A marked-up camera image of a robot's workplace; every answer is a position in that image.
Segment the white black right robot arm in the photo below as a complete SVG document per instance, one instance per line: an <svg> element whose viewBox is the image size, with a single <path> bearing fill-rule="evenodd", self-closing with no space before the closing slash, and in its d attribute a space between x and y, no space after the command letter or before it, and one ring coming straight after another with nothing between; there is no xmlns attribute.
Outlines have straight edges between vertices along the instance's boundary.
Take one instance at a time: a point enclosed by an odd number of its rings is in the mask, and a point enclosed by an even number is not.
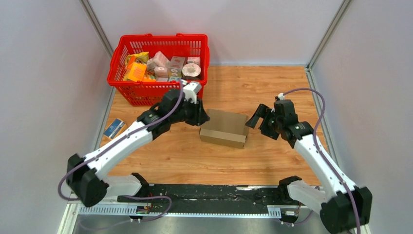
<svg viewBox="0 0 413 234"><path fill-rule="evenodd" d="M271 139L281 137L297 151L317 176L323 189L309 186L298 176L279 181L278 198L284 204L297 201L313 212L331 234L355 229L370 222L372 193L358 187L331 159L314 129L307 121L300 122L291 100L276 100L270 108L260 104L246 122L255 128L259 119L261 134Z"/></svg>

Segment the brown cardboard paper box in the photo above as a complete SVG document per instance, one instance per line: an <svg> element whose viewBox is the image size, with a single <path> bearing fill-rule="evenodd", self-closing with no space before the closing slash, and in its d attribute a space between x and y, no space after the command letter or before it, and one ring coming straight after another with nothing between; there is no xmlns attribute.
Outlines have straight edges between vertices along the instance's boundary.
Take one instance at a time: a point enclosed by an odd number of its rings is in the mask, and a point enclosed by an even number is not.
<svg viewBox="0 0 413 234"><path fill-rule="evenodd" d="M201 141L237 149L245 147L249 131L245 126L248 115L216 109L206 112L210 120L200 128Z"/></svg>

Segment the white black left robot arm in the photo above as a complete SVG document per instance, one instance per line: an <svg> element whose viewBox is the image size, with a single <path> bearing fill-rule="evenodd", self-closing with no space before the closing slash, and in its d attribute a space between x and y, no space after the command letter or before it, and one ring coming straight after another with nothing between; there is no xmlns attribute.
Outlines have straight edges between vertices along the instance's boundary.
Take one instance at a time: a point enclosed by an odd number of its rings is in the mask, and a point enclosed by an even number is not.
<svg viewBox="0 0 413 234"><path fill-rule="evenodd" d="M168 132L171 125L184 122L200 126L209 121L203 101L194 91L171 89L162 100L144 111L128 129L101 148L80 157L68 159L67 174L58 183L58 194L66 183L85 207L91 207L106 197L130 195L135 201L143 202L149 196L149 189L134 176L109 180L107 174L119 162L140 147L154 141Z"/></svg>

